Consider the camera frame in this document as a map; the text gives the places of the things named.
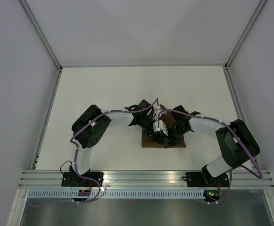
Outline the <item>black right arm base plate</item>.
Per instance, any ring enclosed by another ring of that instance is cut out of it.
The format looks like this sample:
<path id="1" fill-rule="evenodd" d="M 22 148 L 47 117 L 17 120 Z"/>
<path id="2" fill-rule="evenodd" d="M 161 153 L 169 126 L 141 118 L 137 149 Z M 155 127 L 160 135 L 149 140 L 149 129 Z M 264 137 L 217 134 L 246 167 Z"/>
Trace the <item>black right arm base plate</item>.
<path id="1" fill-rule="evenodd" d="M 220 176 L 214 178 L 210 176 L 204 176 L 201 172 L 186 172 L 184 176 L 181 177 L 183 181 L 187 183 L 188 187 L 198 187 L 198 188 L 205 188 L 205 187 L 228 187 L 229 185 L 229 178 L 228 176 L 223 173 Z"/>

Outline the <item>brown cloth napkin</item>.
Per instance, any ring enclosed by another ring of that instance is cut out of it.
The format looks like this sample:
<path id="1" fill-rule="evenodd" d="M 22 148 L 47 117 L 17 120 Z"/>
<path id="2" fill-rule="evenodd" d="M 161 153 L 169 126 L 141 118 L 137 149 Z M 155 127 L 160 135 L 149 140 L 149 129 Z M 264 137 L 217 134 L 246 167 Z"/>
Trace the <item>brown cloth napkin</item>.
<path id="1" fill-rule="evenodd" d="M 179 105 L 175 108 L 176 111 L 179 111 L 180 113 L 177 112 L 171 112 L 167 111 L 167 114 L 163 114 L 161 116 L 155 116 L 154 112 L 150 113 L 149 116 L 154 120 L 154 121 L 159 121 L 162 120 L 167 128 L 173 127 L 175 125 L 182 125 L 186 126 L 186 133 L 191 130 L 189 120 L 191 119 L 190 117 L 184 115 L 186 113 L 185 109 L 183 108 L 182 105 Z M 144 130 L 142 130 L 141 134 L 141 146 L 143 148 L 149 147 L 149 148 L 163 148 L 155 139 L 152 139 L 148 137 Z"/>

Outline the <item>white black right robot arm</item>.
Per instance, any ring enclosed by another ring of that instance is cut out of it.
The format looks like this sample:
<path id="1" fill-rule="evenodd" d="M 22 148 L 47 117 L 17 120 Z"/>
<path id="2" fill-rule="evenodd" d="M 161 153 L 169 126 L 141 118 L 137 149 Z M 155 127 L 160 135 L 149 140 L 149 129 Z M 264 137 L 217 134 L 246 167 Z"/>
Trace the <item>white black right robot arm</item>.
<path id="1" fill-rule="evenodd" d="M 171 113 L 177 117 L 177 125 L 167 129 L 162 126 L 161 115 Z M 221 151 L 220 156 L 202 168 L 201 181 L 212 186 L 218 181 L 218 176 L 242 167 L 253 176 L 262 179 L 262 171 L 255 160 L 260 148 L 247 125 L 242 120 L 224 122 L 199 112 L 188 113 L 180 105 L 175 109 L 163 109 L 156 113 L 154 123 L 156 133 L 163 131 L 167 138 L 181 136 L 185 133 L 200 132 L 215 138 Z"/>

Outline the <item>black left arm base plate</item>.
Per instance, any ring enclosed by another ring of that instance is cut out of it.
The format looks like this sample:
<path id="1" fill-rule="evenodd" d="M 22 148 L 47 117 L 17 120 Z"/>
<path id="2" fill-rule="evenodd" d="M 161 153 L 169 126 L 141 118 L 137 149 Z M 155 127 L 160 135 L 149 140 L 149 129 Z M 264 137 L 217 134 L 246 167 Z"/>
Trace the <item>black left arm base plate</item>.
<path id="1" fill-rule="evenodd" d="M 99 187 L 95 180 L 101 186 L 103 183 L 103 172 L 87 172 L 83 174 L 83 177 L 91 178 L 88 180 L 79 177 L 75 172 L 65 172 L 63 174 L 61 186 L 62 187 Z"/>

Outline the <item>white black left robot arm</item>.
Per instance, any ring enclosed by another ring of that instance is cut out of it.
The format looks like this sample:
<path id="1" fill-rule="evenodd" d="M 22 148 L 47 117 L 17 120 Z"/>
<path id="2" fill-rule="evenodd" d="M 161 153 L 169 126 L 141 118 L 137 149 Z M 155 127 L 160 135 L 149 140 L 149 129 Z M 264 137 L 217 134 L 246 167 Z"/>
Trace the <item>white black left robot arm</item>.
<path id="1" fill-rule="evenodd" d="M 88 183 L 92 149 L 108 127 L 139 126 L 152 134 L 154 121 L 149 114 L 155 105 L 158 105 L 158 98 L 152 104 L 142 100 L 138 105 L 121 110 L 102 110 L 97 105 L 91 105 L 71 127 L 73 136 L 70 143 L 75 145 L 74 161 L 71 163 L 71 170 L 74 172 L 72 181 L 78 186 Z"/>

